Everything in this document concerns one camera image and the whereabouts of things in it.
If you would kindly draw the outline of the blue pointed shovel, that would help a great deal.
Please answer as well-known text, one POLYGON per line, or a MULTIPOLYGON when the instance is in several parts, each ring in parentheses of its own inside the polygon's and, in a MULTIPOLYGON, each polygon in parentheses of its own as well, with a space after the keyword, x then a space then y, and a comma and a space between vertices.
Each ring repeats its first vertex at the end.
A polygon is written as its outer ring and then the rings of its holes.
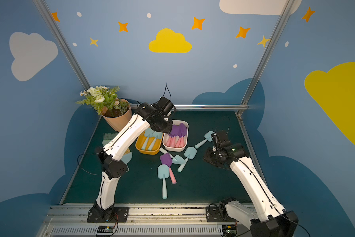
POLYGON ((162 133, 162 132, 154 131, 153 134, 152 134, 152 136, 153 136, 154 139, 153 139, 153 141, 151 142, 150 146, 148 147, 148 149, 147 149, 148 151, 152 151, 152 150, 153 150, 153 147, 154 147, 155 143, 157 142, 157 140, 162 139, 163 133, 162 133))

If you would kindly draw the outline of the purple square shovel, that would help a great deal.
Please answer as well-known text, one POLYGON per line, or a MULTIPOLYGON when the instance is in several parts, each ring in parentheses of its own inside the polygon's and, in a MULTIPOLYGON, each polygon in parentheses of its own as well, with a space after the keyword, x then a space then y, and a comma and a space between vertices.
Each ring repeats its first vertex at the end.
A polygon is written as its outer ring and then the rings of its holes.
POLYGON ((180 135, 180 130, 181 130, 181 126, 180 124, 173 124, 172 125, 172 130, 169 133, 170 137, 176 137, 180 135))
POLYGON ((171 138, 171 140, 170 140, 170 144, 169 144, 169 146, 174 148, 174 147, 175 147, 175 144, 176 144, 177 139, 178 139, 178 136, 174 136, 174 137, 172 137, 172 138, 171 138))
POLYGON ((171 158, 170 154, 166 153, 166 154, 161 155, 160 156, 160 160, 161 160, 161 163, 163 165, 167 165, 168 166, 168 168, 169 168, 169 176, 170 176, 171 182, 172 182, 172 184, 176 184, 177 181, 176 181, 175 176, 173 174, 173 171, 171 169, 172 158, 171 158))

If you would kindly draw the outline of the purple pointed shovel pink handle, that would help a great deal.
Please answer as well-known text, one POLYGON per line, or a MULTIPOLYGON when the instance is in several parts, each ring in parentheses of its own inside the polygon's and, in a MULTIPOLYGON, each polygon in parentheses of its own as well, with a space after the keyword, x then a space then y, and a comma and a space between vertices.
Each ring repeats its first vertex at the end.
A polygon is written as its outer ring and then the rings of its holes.
POLYGON ((170 144, 170 140, 171 140, 172 137, 174 137, 174 136, 169 136, 168 135, 168 138, 167 138, 166 142, 164 143, 165 147, 170 147, 169 144, 170 144))

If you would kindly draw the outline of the yellow plastic storage box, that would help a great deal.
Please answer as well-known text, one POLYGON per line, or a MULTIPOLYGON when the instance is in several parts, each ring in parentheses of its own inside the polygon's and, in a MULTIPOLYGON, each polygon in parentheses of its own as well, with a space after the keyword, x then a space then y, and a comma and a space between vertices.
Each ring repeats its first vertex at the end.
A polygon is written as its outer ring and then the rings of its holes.
POLYGON ((156 155, 160 151, 163 137, 162 132, 155 132, 148 128, 138 137, 136 149, 142 154, 156 155))

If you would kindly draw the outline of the white plastic storage box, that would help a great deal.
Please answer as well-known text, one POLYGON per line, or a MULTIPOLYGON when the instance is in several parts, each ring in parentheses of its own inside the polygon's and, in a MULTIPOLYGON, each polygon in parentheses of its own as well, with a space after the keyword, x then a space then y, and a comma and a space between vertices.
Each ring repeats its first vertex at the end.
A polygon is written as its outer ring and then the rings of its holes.
POLYGON ((189 125, 183 120, 172 120, 172 130, 165 133, 163 145, 167 151, 182 152, 187 146, 189 125))

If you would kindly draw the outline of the blue round shovel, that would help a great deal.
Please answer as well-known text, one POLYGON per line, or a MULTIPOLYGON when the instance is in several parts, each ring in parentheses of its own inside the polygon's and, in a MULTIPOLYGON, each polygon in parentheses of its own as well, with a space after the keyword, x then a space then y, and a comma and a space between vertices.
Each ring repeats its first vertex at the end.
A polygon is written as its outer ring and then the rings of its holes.
POLYGON ((167 199, 168 193, 167 193, 166 179, 169 178, 169 167, 167 165, 160 165, 158 166, 157 173, 158 173, 158 178, 162 180, 162 198, 167 199))

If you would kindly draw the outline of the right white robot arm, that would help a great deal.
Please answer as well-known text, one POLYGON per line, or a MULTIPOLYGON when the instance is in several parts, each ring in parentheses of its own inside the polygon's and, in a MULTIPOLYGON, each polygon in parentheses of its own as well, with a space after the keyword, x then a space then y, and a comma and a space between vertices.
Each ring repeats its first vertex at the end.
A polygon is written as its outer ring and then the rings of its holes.
POLYGON ((247 227, 253 237, 292 237, 299 225, 297 215, 277 201, 242 144, 233 144, 225 130, 211 133, 211 141, 214 146, 207 149, 204 161, 218 168, 230 168, 254 206, 251 210, 228 198, 222 202, 226 215, 247 227))

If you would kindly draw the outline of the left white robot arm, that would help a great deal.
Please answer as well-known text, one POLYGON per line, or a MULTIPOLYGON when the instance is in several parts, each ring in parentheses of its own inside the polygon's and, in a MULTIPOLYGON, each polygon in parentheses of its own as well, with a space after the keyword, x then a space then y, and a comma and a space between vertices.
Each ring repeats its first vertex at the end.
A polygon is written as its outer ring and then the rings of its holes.
POLYGON ((127 165, 121 161, 125 151, 148 128, 161 133, 171 132, 172 120, 166 118, 173 108, 174 104, 165 97, 152 105, 142 103, 125 127, 98 154, 102 180, 99 195, 90 210, 96 215, 94 221, 105 222, 114 212, 116 187, 127 170, 127 165))

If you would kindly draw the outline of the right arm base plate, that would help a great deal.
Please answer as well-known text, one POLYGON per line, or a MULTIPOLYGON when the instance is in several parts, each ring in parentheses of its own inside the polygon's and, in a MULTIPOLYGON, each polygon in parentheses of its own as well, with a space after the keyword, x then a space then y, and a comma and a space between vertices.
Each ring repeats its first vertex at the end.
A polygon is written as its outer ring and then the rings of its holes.
POLYGON ((206 220, 207 222, 217 222, 217 223, 235 223, 236 220, 233 218, 230 218, 227 216, 226 213, 223 213, 221 208, 214 206, 214 205, 209 205, 206 206, 206 220))

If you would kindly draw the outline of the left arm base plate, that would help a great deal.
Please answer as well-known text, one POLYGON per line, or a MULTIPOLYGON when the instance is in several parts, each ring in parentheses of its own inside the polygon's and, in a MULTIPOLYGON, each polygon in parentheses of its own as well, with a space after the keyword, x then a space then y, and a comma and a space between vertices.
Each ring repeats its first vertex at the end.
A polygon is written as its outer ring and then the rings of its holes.
POLYGON ((92 207, 88 212, 88 223, 125 223, 127 222, 129 207, 112 206, 107 210, 100 207, 92 207))

